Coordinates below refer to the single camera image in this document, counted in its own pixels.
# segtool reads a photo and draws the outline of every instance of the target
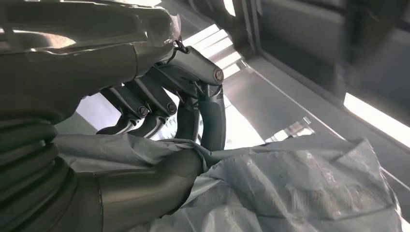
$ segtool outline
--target light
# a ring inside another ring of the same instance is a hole
[[[216,62],[215,64],[220,67],[221,69],[225,68],[226,66],[234,63],[235,61],[241,59],[241,55],[238,52],[234,52],[228,55],[225,58],[222,58],[220,61]]]
[[[229,38],[225,38],[225,39],[217,42],[216,44],[208,47],[207,49],[202,51],[201,54],[206,58],[210,58],[211,56],[219,53],[220,51],[222,51],[223,49],[231,46],[232,44],[233,43]]]
[[[237,64],[233,64],[223,70],[223,77],[226,79],[239,71],[240,71],[239,66]]]
[[[186,38],[183,40],[183,43],[185,46],[192,46],[196,43],[198,43],[199,41],[205,39],[206,37],[216,33],[217,31],[219,31],[219,28],[217,27],[217,25],[211,25],[205,29],[203,29],[202,31],[192,35],[189,38]]]
[[[235,15],[234,3],[232,2],[232,0],[223,0],[223,4],[225,4],[225,9],[226,9],[226,11],[228,11],[228,13],[230,15],[236,16]]]
[[[228,34],[224,31],[224,30],[220,30],[217,33],[205,38],[204,40],[198,42],[197,44],[195,44],[193,47],[198,50],[198,51],[202,51],[205,48],[213,45],[214,43],[220,41],[223,38],[228,37]]]
[[[344,105],[355,115],[410,147],[410,128],[406,125],[349,93],[346,93]]]
[[[68,47],[70,45],[75,44],[75,41],[62,36],[62,35],[55,35],[55,34],[50,34],[50,33],[45,33],[45,32],[38,32],[38,31],[28,31],[28,30],[14,30],[14,33],[30,33],[30,34],[37,34],[41,35],[47,40],[48,46],[47,47],[52,47],[52,48],[63,48],[63,47]]]

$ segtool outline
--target screw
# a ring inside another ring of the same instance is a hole
[[[141,116],[145,117],[148,114],[148,109],[145,106],[140,106],[138,108],[138,112],[141,114]]]
[[[221,69],[216,69],[214,71],[214,77],[217,82],[222,82],[223,81],[223,72]]]
[[[175,113],[176,112],[176,105],[174,103],[168,103],[167,104],[167,109],[170,113]]]

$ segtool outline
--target gray cloth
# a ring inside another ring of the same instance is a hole
[[[79,172],[146,168],[172,152],[197,149],[207,166],[188,200],[131,232],[402,231],[395,195],[367,140],[310,135],[216,152],[186,140],[130,135],[69,135],[56,143]]]

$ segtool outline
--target robotic arm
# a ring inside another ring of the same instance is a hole
[[[202,172],[194,151],[147,170],[78,174],[52,143],[53,124],[84,96],[130,81],[141,87],[138,78],[169,60],[178,37],[178,21],[161,8],[0,3],[0,231],[124,231],[179,208]],[[201,86],[200,101],[223,106],[221,87]]]

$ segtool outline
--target plastic wrap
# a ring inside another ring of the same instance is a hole
[[[0,23],[0,40],[5,39],[0,54],[47,51],[64,55],[124,43],[162,47],[181,33],[179,16],[169,15],[164,8],[120,1],[15,2],[7,15]]]
[[[367,140],[309,135],[215,152],[191,141],[130,135],[63,136],[56,142],[80,172],[146,168],[171,152],[197,149],[207,165],[188,200],[174,214],[131,232],[402,231],[396,197]]]

